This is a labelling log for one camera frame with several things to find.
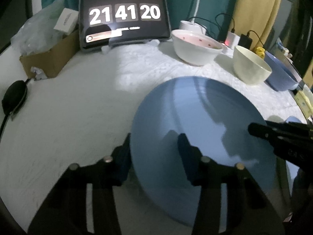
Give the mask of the large blue bowl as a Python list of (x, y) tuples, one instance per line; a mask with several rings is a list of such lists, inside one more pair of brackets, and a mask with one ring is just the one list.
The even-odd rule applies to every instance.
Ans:
[(264, 61), (272, 69), (272, 73), (266, 79), (266, 83), (277, 92), (283, 92), (287, 90), (295, 90), (299, 83), (292, 72), (280, 61), (268, 51), (265, 52)]

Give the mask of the blue plate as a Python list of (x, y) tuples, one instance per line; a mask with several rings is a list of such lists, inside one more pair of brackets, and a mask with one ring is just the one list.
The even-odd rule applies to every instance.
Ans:
[(174, 220), (192, 226), (200, 188), (188, 181), (177, 141), (219, 164), (243, 163), (265, 193), (274, 189), (272, 146), (251, 136), (248, 125), (265, 124), (257, 108), (234, 88), (213, 79), (186, 76), (155, 87), (141, 102), (132, 123), (132, 163), (148, 198)]

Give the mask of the cream bowl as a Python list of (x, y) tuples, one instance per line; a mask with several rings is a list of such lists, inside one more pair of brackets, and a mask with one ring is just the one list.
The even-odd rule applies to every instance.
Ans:
[(233, 69), (237, 77), (247, 85), (258, 85), (266, 81), (272, 73), (266, 61), (239, 45), (234, 48)]

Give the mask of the pink strawberry bowl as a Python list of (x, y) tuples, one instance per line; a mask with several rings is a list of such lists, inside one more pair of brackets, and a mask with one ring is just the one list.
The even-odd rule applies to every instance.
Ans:
[(223, 50), (219, 42), (204, 34), (176, 29), (171, 37), (176, 55), (193, 66), (210, 64)]

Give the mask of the yellow wipes pack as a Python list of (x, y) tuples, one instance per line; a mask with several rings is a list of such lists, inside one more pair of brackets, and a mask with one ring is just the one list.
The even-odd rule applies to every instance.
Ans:
[(263, 47), (261, 47), (261, 46), (255, 47), (254, 50), (253, 50), (253, 52), (254, 52), (257, 56), (259, 56), (261, 59), (264, 59), (264, 58), (265, 58), (265, 52), (266, 52), (266, 50), (265, 50)]

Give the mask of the black charger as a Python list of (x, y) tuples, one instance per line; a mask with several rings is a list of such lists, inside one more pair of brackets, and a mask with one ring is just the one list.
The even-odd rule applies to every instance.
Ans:
[(249, 34), (241, 34), (238, 45), (246, 49), (250, 49), (252, 42), (253, 40), (251, 39)]

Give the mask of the white power strip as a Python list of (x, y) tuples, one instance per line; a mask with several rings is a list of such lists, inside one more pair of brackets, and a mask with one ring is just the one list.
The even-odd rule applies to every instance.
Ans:
[(234, 50), (229, 48), (225, 43), (220, 42), (220, 45), (222, 46), (222, 54), (225, 54), (229, 57), (233, 56)]

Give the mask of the white patterned table cloth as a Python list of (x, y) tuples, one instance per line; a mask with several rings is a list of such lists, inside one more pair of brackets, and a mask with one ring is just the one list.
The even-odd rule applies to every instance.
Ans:
[(287, 91), (236, 78), (221, 55), (203, 67), (183, 63), (171, 42), (77, 53), (54, 79), (29, 83), (28, 98), (1, 140), (1, 198), (23, 231), (62, 172), (89, 165), (124, 141), (144, 97), (161, 83), (202, 76), (241, 92), (265, 119), (304, 116)]

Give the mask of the white charger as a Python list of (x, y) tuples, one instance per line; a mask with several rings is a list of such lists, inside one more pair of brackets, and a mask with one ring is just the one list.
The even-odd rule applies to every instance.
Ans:
[(231, 31), (228, 31), (228, 34), (224, 43), (228, 48), (234, 49), (239, 43), (239, 40), (240, 40), (240, 37), (237, 34)]

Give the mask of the black oval device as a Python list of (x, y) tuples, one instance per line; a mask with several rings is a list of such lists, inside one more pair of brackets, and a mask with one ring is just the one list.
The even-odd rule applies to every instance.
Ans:
[(2, 99), (4, 121), (7, 121), (9, 117), (14, 117), (24, 105), (27, 99), (29, 81), (30, 79), (18, 80), (8, 87)]

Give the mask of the yellow curtain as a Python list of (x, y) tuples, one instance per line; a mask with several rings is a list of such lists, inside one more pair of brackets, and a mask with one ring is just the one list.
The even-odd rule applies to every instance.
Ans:
[(235, 33), (239, 36), (253, 30), (251, 50), (261, 46), (268, 38), (275, 22), (281, 0), (236, 0), (233, 18)]

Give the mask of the white desk lamp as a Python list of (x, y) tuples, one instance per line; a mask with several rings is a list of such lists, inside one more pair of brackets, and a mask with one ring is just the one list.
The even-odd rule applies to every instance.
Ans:
[(201, 0), (192, 0), (191, 5), (189, 7), (189, 11), (187, 13), (187, 20), (181, 20), (179, 29), (187, 30), (194, 33), (206, 34), (207, 28), (196, 23), (195, 19), (200, 7)]

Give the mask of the cardboard box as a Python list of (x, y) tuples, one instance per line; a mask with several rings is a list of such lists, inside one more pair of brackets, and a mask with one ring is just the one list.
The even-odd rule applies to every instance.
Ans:
[(28, 78), (34, 79), (40, 74), (55, 78), (79, 50), (79, 35), (75, 30), (47, 52), (21, 56), (20, 62)]

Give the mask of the clear plastic bag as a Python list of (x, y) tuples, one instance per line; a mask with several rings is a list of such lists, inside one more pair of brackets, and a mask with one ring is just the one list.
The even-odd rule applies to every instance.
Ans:
[(65, 0), (54, 2), (28, 19), (11, 38), (11, 46), (22, 56), (46, 52), (62, 40), (54, 27), (65, 9)]

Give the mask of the small white box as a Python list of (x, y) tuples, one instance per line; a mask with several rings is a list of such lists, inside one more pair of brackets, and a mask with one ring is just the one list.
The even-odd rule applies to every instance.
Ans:
[(78, 11), (64, 8), (54, 26), (54, 30), (57, 30), (68, 36), (75, 29), (77, 21)]

